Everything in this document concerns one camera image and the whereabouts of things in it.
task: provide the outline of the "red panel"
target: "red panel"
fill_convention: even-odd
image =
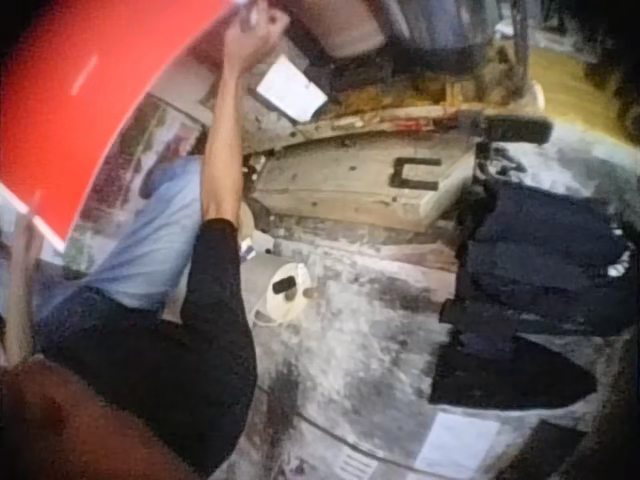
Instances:
[[[127,117],[231,4],[59,0],[25,36],[2,72],[0,182],[17,204],[40,191],[41,226],[57,246]]]

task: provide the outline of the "paper sheet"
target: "paper sheet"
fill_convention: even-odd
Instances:
[[[342,480],[369,480],[377,466],[377,460],[366,457],[349,447],[344,447],[338,463],[336,463],[335,471]]]
[[[280,55],[258,84],[258,93],[299,122],[308,122],[327,96]]]
[[[450,478],[473,478],[499,428],[491,420],[439,413],[415,467]]]

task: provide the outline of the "person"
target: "person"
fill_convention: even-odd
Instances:
[[[204,158],[155,172],[150,200],[113,251],[33,325],[41,239],[28,219],[16,229],[0,438],[19,478],[207,477],[234,450],[256,386],[237,241],[241,77],[289,21],[266,0],[254,9],[250,29],[238,16],[226,31]],[[197,172],[200,188],[175,168]],[[189,260],[182,324],[163,321]]]

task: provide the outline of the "jeans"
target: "jeans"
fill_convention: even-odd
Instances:
[[[34,279],[38,343],[109,321],[112,302],[102,294],[131,309],[162,309],[189,263],[202,222],[200,172],[200,156],[156,168],[148,183],[151,198],[94,271],[62,285]]]

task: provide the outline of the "black shirt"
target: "black shirt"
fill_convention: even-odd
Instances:
[[[182,325],[129,309],[96,289],[84,287],[78,294],[98,298],[97,311],[113,318],[88,322],[42,345],[42,353],[141,418],[198,473],[209,476],[233,451],[256,385],[235,227],[216,219],[200,228]]]

